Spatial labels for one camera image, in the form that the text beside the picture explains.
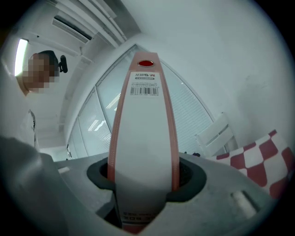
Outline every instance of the white chair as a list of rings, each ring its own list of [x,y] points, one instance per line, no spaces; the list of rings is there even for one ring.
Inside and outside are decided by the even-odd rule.
[[[229,147],[227,147],[226,150],[224,146],[231,139],[233,140],[231,147],[234,147],[234,149],[237,148],[234,135],[224,113],[222,113],[212,125],[207,127],[201,133],[195,135],[195,137],[205,157],[229,152]]]

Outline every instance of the white wall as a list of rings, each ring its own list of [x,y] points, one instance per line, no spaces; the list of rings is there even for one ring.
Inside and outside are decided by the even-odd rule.
[[[41,135],[39,135],[39,133],[37,132],[37,138],[38,138],[39,147],[41,149],[42,148],[54,148],[54,147],[60,147],[60,146],[65,145],[65,139],[64,139],[63,132],[57,133],[55,131],[52,131],[49,134],[49,136],[47,136],[47,137],[41,136]]]
[[[246,1],[122,1],[143,34],[106,50],[74,93],[66,122],[74,120],[92,87],[137,43],[157,52],[216,118],[227,113],[239,146],[273,129],[295,143],[294,65],[274,25]]]
[[[63,161],[69,159],[66,146],[52,147],[52,148],[42,148],[40,153],[49,154],[53,161]]]

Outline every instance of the barcode label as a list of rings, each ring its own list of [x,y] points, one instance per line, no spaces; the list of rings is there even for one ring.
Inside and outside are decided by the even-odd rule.
[[[158,96],[159,90],[154,86],[131,86],[130,95],[151,95]]]

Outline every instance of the window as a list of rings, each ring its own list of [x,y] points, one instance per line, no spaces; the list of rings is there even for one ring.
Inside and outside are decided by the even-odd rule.
[[[70,136],[69,138],[68,151],[71,153],[72,158],[74,159],[78,158],[75,147],[74,147],[72,136]]]
[[[87,98],[78,119],[88,156],[108,152],[111,132],[107,126],[95,89]]]
[[[143,49],[135,45],[123,54],[107,70],[86,99],[78,117],[80,126],[76,121],[72,131],[78,157],[108,152],[122,85],[137,51]],[[163,62],[162,67],[170,92],[179,151],[203,155],[195,135],[208,127],[212,120],[185,82]]]
[[[80,127],[79,127],[79,123],[78,120],[76,120],[74,126],[73,126],[73,130],[72,130],[72,139],[73,139],[73,144],[75,147],[75,151],[77,154],[78,158],[81,157],[87,157],[87,152],[84,146],[84,142],[81,136],[81,132],[80,132]]]
[[[138,47],[131,48],[105,73],[105,76],[96,85],[110,130],[112,130],[124,79],[133,56],[138,50]]]
[[[101,106],[111,130],[123,82],[137,51],[143,51],[143,49],[138,46],[132,47],[106,72],[96,85]],[[204,106],[186,84],[163,62],[162,67],[170,92],[179,151],[189,154],[197,152],[202,155],[195,135],[208,127],[212,120]]]

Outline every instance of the air conditioner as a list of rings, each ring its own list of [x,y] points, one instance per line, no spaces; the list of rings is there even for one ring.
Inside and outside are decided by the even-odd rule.
[[[92,39],[91,36],[58,15],[53,18],[52,25],[58,27],[83,43],[87,43]]]

